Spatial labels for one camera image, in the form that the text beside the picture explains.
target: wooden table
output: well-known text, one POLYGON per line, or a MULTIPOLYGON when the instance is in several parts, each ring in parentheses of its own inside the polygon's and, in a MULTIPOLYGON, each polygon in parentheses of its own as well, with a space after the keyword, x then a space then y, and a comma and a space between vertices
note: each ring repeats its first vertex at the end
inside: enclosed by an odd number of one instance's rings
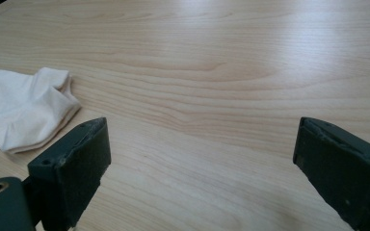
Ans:
POLYGON ((83 106, 55 140, 109 122, 78 230, 351 230, 292 155, 301 116, 370 141, 370 1, 8 0, 0 69, 43 66, 83 106))

